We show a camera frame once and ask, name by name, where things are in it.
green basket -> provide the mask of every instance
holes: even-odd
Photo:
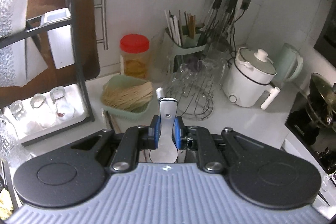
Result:
[[[147,80],[131,77],[131,76],[126,76],[126,75],[113,75],[111,79],[104,85],[108,86],[112,89],[116,88],[130,88],[135,85],[142,85],[144,83],[148,82]],[[121,117],[121,118],[126,118],[130,120],[139,120],[149,109],[150,104],[153,100],[150,100],[147,104],[144,106],[129,112],[126,110],[121,110],[117,108],[113,108],[110,106],[105,106],[103,105],[104,110],[106,110],[109,114]]]

black round cover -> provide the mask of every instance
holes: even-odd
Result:
[[[276,149],[242,153],[230,168],[229,181],[244,199],[277,210],[312,203],[321,186],[320,173],[311,163]]]
[[[14,174],[14,187],[24,202],[62,208],[83,202],[105,181],[104,168],[87,152],[58,149],[22,164]]]

white electric pot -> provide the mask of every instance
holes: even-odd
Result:
[[[280,92],[278,87],[269,84],[276,73],[264,50],[253,52],[240,48],[224,81],[223,91],[230,102],[243,107],[253,106],[263,92],[268,91],[270,95],[261,105],[266,109]]]

red lid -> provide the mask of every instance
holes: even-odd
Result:
[[[140,34],[128,34],[120,40],[120,49],[128,53],[145,52],[149,49],[149,40]]]

lid knob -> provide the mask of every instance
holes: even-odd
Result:
[[[254,56],[262,62],[267,61],[267,55],[268,55],[267,52],[265,52],[262,49],[259,49],[258,52],[254,53]]]

